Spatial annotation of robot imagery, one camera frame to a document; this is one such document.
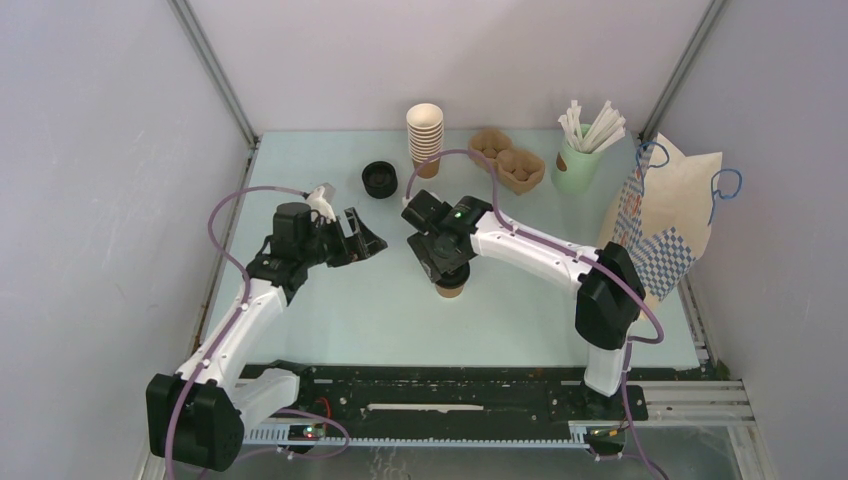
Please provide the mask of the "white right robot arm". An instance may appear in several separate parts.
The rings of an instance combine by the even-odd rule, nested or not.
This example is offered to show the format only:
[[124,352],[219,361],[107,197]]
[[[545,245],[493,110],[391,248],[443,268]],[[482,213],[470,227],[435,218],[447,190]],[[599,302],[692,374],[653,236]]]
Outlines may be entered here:
[[620,407],[628,336],[646,296],[624,247],[609,242],[597,249],[557,239],[472,196],[450,205],[421,190],[404,198],[401,216],[416,230],[408,245],[445,295],[464,287],[476,257],[503,261],[573,295],[575,329],[588,345],[583,408],[606,418]]

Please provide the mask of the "single brown paper cup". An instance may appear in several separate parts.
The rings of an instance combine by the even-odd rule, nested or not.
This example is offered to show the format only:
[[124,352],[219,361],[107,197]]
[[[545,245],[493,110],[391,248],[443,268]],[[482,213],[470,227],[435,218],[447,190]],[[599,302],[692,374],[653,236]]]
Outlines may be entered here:
[[465,280],[442,279],[435,283],[435,289],[443,298],[456,298],[463,292],[465,283]]

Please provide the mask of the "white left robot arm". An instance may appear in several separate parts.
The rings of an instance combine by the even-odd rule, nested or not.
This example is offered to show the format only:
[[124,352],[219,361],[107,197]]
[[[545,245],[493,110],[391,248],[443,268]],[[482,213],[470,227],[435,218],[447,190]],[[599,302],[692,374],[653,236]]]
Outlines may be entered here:
[[157,374],[146,389],[152,454],[222,472],[235,461],[243,439],[285,409],[304,416],[316,403],[315,388],[297,374],[269,368],[244,386],[237,384],[250,351],[282,318],[310,268],[346,266],[388,246],[353,208],[344,212],[351,233],[316,202],[277,206],[272,232],[244,268],[245,284],[198,350],[172,375]]

